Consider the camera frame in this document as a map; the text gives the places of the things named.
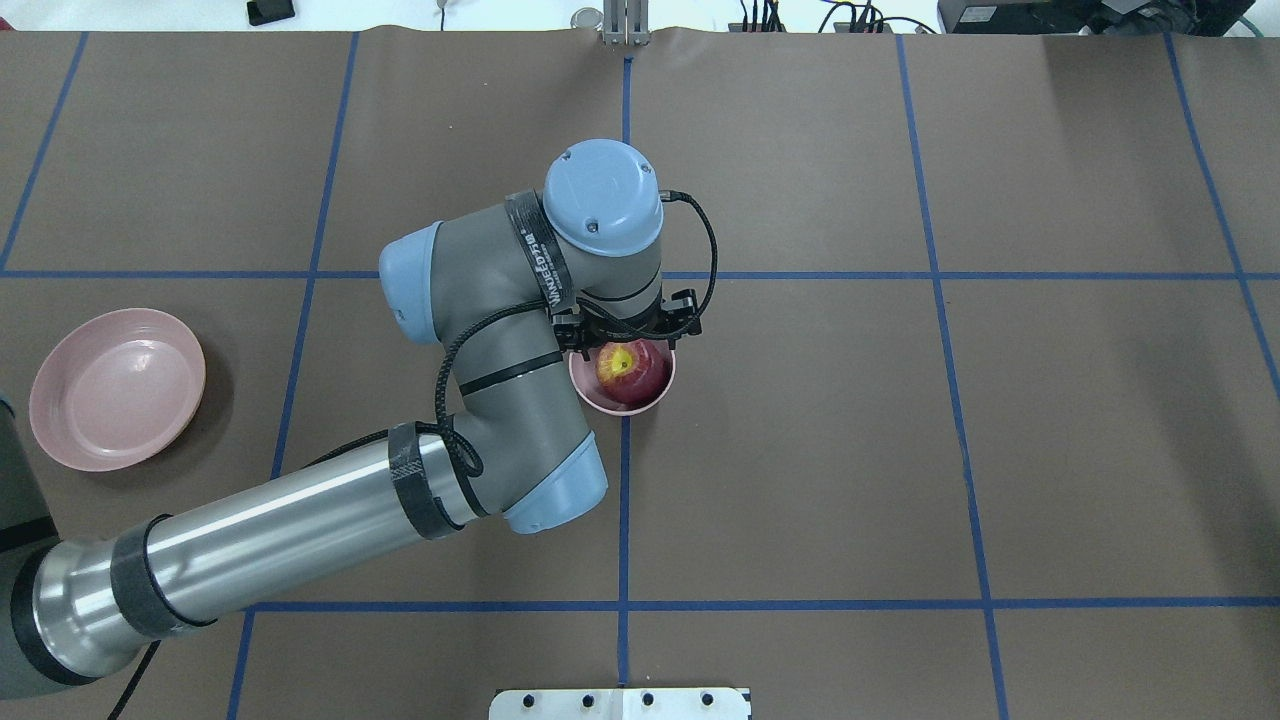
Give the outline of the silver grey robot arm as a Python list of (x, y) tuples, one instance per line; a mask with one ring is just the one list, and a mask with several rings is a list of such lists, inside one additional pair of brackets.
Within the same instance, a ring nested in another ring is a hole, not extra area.
[(3, 405), (3, 698), (122, 670), (146, 646), (421, 539), (503, 516), (520, 534), (594, 509), (607, 475), (564, 361), (699, 334), (708, 296), (663, 299), (668, 202), (634, 146), (590, 138), (543, 190), (389, 245), (379, 278), (404, 336), (439, 345), (433, 421), (111, 539), (63, 539)]

